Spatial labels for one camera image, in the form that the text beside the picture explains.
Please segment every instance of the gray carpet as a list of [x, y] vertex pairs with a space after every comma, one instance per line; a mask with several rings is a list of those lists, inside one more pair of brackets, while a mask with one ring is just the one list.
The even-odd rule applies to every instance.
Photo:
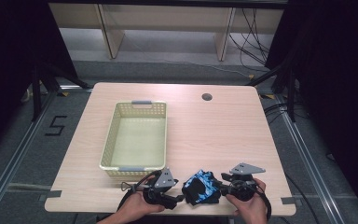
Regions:
[[[74, 62], [74, 65], [79, 77], [89, 84], [112, 81], [243, 85], [249, 81], [250, 74], [256, 77], [263, 74], [241, 66], [219, 66], [219, 68], [240, 71], [244, 75], [194, 64]], [[273, 79], [260, 84], [257, 87], [259, 92], [269, 92], [272, 81]], [[60, 79], [60, 82], [70, 84], [64, 79]], [[76, 223], [92, 222], [96, 214], [49, 213], [45, 211], [43, 202], [43, 196], [48, 192], [60, 168], [89, 96], [89, 92], [79, 91], [70, 92], [66, 97], [57, 96], [54, 99], [0, 203], [0, 223], [73, 223], [75, 219]], [[261, 102], [264, 108], [277, 103], [272, 99], [262, 99]], [[32, 109], [32, 101], [24, 104], [7, 126], [0, 143], [0, 175], [31, 123]], [[329, 223], [293, 138], [287, 131], [282, 115], [277, 111], [272, 111], [267, 118], [283, 169], [307, 196], [320, 223]], [[55, 124], [63, 125], [64, 128], [60, 135], [48, 136], [46, 134], [59, 132], [59, 129], [49, 127], [56, 116], [65, 116], [55, 120]], [[296, 106], [296, 125], [313, 159], [316, 160], [328, 188], [333, 192], [346, 223], [358, 223], [358, 200], [339, 167], [334, 161], [325, 157], [328, 149], [301, 105]], [[315, 223], [310, 208], [300, 196], [299, 189], [290, 182], [289, 186], [297, 199], [297, 212], [286, 219], [290, 223]], [[284, 223], [284, 221], [280, 217], [273, 217], [269, 223]]]

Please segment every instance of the plastic basket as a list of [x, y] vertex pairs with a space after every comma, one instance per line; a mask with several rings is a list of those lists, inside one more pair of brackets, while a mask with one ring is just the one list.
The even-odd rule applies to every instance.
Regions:
[[100, 167], [110, 176], [147, 175], [165, 167], [167, 105], [117, 103]]

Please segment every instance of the wooden table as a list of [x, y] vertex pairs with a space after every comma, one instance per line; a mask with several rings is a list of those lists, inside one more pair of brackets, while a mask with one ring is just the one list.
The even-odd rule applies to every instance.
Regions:
[[[202, 99], [210, 93], [211, 101]], [[131, 100], [167, 103], [167, 160], [181, 187], [199, 169], [212, 171], [218, 179], [240, 162], [266, 169], [256, 174], [267, 184], [273, 216], [291, 216], [294, 204], [257, 92], [253, 87], [98, 83], [95, 85], [48, 198], [50, 212], [115, 212], [124, 196], [120, 181], [99, 167], [109, 122], [117, 102]], [[181, 202], [162, 214], [230, 216], [234, 211], [225, 197], [219, 204], [192, 206]]]

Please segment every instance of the hand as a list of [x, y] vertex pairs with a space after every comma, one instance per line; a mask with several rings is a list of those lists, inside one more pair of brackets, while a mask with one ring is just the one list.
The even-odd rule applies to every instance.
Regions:
[[[263, 181], [255, 178], [255, 183], [263, 191], [266, 190], [266, 184]], [[246, 224], [267, 223], [267, 207], [264, 204], [263, 199], [261, 199], [260, 195], [258, 195], [257, 193], [255, 193], [254, 197], [247, 202], [243, 202], [231, 194], [226, 195], [226, 198], [238, 209], [234, 212], [234, 216], [241, 215]]]
[[137, 191], [133, 193], [126, 202], [123, 203], [121, 208], [112, 216], [98, 222], [99, 224], [124, 224], [150, 213], [157, 213], [164, 211], [164, 206], [160, 204], [149, 204], [145, 201], [142, 192]]

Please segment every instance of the round hole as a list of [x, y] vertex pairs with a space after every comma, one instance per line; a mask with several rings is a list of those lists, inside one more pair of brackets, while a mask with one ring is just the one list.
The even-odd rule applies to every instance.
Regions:
[[210, 101], [210, 100], [212, 100], [212, 95], [210, 93], [203, 93], [202, 94], [202, 99], [204, 101]]

